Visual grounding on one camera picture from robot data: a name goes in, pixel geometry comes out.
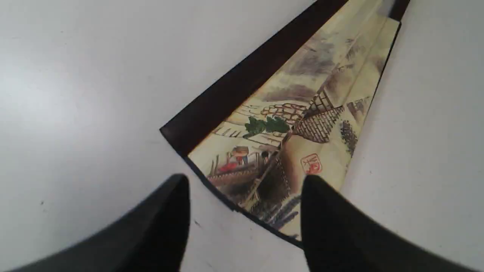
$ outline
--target red stamp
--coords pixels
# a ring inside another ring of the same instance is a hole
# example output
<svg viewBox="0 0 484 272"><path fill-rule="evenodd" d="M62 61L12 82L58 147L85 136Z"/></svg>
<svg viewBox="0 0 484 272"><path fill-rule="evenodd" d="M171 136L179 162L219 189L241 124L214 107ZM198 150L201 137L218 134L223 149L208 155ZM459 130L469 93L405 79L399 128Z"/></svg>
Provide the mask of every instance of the red stamp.
<svg viewBox="0 0 484 272"><path fill-rule="evenodd" d="M306 174L318 174L322 170L321 162L316 153L302 158L301 165Z"/></svg>

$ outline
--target white table surface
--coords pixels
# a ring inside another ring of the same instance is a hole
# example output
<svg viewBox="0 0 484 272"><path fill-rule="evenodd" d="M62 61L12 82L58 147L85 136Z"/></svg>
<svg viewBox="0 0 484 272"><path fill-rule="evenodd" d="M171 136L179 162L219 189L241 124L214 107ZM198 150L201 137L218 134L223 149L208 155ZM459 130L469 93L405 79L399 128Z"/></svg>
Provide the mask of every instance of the white table surface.
<svg viewBox="0 0 484 272"><path fill-rule="evenodd" d="M227 209L158 129L311 2L0 2L0 271L88 237L180 172L200 224L183 271L305 271L300 249ZM481 269L483 8L413 0L343 188L402 237Z"/></svg>

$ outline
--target white floor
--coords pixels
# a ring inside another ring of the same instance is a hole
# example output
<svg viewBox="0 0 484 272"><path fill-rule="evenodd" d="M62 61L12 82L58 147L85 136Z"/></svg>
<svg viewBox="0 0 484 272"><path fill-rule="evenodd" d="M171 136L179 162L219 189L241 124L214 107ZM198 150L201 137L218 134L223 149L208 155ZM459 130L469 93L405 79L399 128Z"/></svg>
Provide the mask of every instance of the white floor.
<svg viewBox="0 0 484 272"><path fill-rule="evenodd" d="M2 1L0 271L95 233L178 172L200 224L183 271L307 269L301 250L213 197L158 128L311 2ZM410 3L343 189L480 269L483 8Z"/></svg>

